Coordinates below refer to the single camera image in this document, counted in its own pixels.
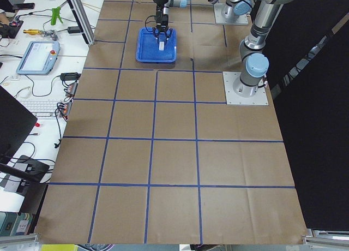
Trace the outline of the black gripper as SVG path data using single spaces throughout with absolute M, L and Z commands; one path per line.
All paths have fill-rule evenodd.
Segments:
M 157 41 L 161 33 L 165 34 L 166 40 L 169 40 L 172 36 L 173 29 L 169 28 L 169 11 L 169 7 L 157 5 L 155 14 L 156 26 L 152 28 L 153 36 Z

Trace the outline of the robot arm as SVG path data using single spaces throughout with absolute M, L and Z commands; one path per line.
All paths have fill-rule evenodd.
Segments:
M 248 36 L 242 40 L 239 50 L 243 63 L 240 77 L 233 83 L 233 90 L 241 97 L 252 97 L 269 67 L 269 60 L 262 54 L 267 35 L 282 6 L 294 0 L 260 0 L 261 5 L 256 14 Z
M 167 42 L 172 36 L 173 29 L 169 27 L 169 8 L 186 7 L 190 0 L 153 0 L 156 3 L 156 13 L 153 15 L 155 26 L 145 27 L 158 41 Z M 210 4 L 215 5 L 215 22 L 217 24 L 246 25 L 247 13 L 253 9 L 252 0 L 208 0 Z

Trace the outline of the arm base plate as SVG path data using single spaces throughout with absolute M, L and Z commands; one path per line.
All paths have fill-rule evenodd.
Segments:
M 231 6 L 226 3 L 217 3 L 214 5 L 215 23 L 217 25 L 247 26 L 249 22 L 246 14 L 250 9 L 251 7 L 244 2 Z
M 268 106 L 266 87 L 263 80 L 249 87 L 240 81 L 241 72 L 223 71 L 223 82 L 227 105 Z

